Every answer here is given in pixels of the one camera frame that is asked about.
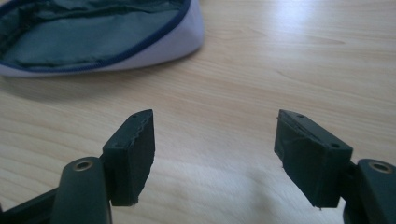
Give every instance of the black rubber jaw pad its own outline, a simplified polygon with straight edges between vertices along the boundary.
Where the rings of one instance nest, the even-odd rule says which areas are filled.
[[[290,179],[316,207],[336,207],[337,180],[347,168],[352,147],[304,115],[280,110],[275,153]]]
[[[155,141],[152,110],[133,114],[103,147],[109,199],[114,206],[138,202],[154,162]]]

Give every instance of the wooden table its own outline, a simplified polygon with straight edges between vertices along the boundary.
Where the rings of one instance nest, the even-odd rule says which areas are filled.
[[[148,68],[0,77],[0,202],[58,186],[70,161],[100,156],[140,110],[156,155],[135,207],[114,223],[343,223],[319,209],[274,153],[280,108],[396,163],[396,2],[201,0],[203,47]]]

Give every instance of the wood grain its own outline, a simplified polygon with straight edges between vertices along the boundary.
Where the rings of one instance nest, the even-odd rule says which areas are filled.
[[[205,43],[181,60],[72,77],[0,77],[0,202],[55,188],[63,167],[154,110],[156,157],[114,223],[343,223],[273,151],[280,108],[396,163],[396,2],[201,0]]]

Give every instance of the pouch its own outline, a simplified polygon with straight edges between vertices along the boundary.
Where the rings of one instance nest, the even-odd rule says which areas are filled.
[[[42,77],[171,61],[203,44],[198,0],[10,0],[0,75]]]

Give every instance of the clamp jaw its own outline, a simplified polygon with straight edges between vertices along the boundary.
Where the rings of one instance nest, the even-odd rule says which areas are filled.
[[[346,224],[396,223],[396,167],[383,161],[350,161],[352,147],[304,115],[280,110],[275,153],[313,206],[346,200]]]
[[[57,189],[2,212],[0,224],[110,224],[111,208],[131,206],[154,162],[152,110],[129,117],[103,147],[64,167]]]

